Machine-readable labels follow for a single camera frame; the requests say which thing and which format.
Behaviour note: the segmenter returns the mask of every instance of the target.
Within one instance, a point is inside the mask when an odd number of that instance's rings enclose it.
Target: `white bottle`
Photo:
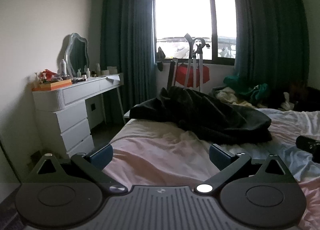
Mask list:
[[[64,61],[64,59],[62,59],[60,61],[60,74],[61,74],[61,76],[66,76],[67,75],[67,64]]]
[[[87,68],[87,78],[89,78],[90,77],[90,70],[89,70],[89,68]]]

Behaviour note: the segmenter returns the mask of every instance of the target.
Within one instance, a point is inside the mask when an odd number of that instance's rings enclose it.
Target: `wavy mirror frame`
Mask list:
[[[88,41],[86,38],[81,37],[78,33],[72,33],[70,35],[70,39],[69,39],[69,45],[66,49],[65,55],[64,55],[64,60],[67,63],[67,70],[69,75],[71,76],[71,78],[73,78],[74,76],[77,77],[77,72],[74,70],[72,64],[71,64],[71,60],[70,60],[70,53],[72,51],[75,39],[79,39],[81,42],[85,43],[84,46],[84,54],[85,54],[85,58],[87,60],[87,67],[89,67],[89,56],[88,56]]]

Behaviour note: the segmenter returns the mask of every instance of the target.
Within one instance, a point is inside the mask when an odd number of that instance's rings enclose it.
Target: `orange box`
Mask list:
[[[68,79],[68,80],[63,80],[63,81],[54,82],[54,83],[40,84],[39,87],[33,88],[32,91],[51,91],[57,88],[63,88],[71,85],[72,85],[71,79]]]

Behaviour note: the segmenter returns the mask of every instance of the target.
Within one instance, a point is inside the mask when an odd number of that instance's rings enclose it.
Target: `drawer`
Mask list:
[[[99,80],[63,89],[64,103],[69,104],[100,91]]]
[[[67,107],[64,110],[56,112],[60,131],[64,132],[71,128],[78,122],[87,118],[87,109],[85,107],[85,101]]]
[[[89,153],[94,149],[92,136],[88,135],[87,138],[79,142],[75,147],[67,152],[68,156],[71,158],[72,155],[76,153]]]
[[[90,135],[90,128],[87,119],[82,120],[80,123],[77,123],[61,134],[67,151],[69,151],[88,135]]]
[[[113,80],[113,79],[102,79],[100,80],[100,91],[102,90],[106,90],[107,88],[116,86],[116,85],[120,85],[120,81],[119,80]]]

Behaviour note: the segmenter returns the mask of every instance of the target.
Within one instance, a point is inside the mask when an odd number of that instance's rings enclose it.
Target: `ribbed black surface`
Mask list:
[[[195,195],[189,187],[135,186],[126,196],[112,197],[96,230],[230,230],[220,219],[212,197]]]

